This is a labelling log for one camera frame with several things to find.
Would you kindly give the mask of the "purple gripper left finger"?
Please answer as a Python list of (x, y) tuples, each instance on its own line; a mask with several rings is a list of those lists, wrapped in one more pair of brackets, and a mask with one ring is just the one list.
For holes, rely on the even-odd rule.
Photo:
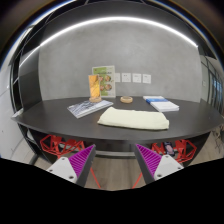
[(47, 171), (78, 186), (84, 187), (95, 155), (96, 146), (91, 145), (69, 158), (59, 158)]

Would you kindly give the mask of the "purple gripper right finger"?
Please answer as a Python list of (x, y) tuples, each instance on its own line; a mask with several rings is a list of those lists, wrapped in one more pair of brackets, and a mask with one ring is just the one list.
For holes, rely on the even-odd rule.
[(136, 145), (134, 153), (146, 184), (183, 169), (170, 155), (160, 155), (139, 144)]

